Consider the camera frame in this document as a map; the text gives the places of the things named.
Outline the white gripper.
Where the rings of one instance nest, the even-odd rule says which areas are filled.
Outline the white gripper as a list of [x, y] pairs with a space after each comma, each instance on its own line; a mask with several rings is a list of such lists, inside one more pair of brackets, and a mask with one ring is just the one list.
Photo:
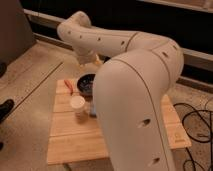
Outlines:
[[84, 55], [78, 55], [77, 61], [80, 66], [85, 66], [86, 64], [89, 64], [89, 63], [93, 63], [97, 66], [101, 64], [98, 54], [93, 51], [90, 51], [89, 53]]

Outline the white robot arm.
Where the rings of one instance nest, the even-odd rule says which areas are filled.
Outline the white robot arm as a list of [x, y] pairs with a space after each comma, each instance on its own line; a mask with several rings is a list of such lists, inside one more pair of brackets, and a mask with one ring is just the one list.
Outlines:
[[82, 11], [57, 33], [81, 64], [109, 58], [95, 75], [93, 101], [114, 170], [175, 171], [161, 100], [183, 70], [179, 45], [142, 31], [94, 27]]

